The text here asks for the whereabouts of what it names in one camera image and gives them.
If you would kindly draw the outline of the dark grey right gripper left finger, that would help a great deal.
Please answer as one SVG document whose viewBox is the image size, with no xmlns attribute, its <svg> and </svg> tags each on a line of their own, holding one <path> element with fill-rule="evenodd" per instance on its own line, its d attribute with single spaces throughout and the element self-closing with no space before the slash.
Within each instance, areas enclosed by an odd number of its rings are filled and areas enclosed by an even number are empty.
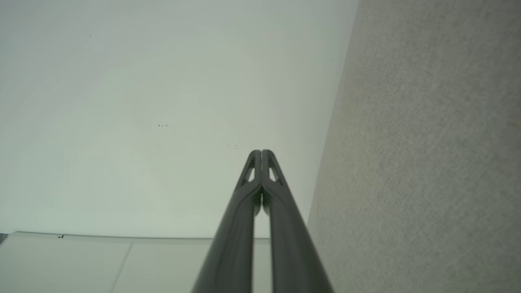
<svg viewBox="0 0 521 293">
<path fill-rule="evenodd" d="M 261 190 L 262 152 L 250 152 L 210 245 L 193 293 L 250 293 L 254 218 Z"/>
</svg>

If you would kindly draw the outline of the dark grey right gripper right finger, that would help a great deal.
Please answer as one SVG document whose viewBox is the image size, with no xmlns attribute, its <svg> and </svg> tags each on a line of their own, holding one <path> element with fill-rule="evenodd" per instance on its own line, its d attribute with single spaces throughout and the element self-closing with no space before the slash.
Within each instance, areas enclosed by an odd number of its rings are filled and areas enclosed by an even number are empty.
<svg viewBox="0 0 521 293">
<path fill-rule="evenodd" d="M 262 195 L 270 219 L 272 291 L 332 293 L 331 282 L 271 150 L 262 151 Z"/>
</svg>

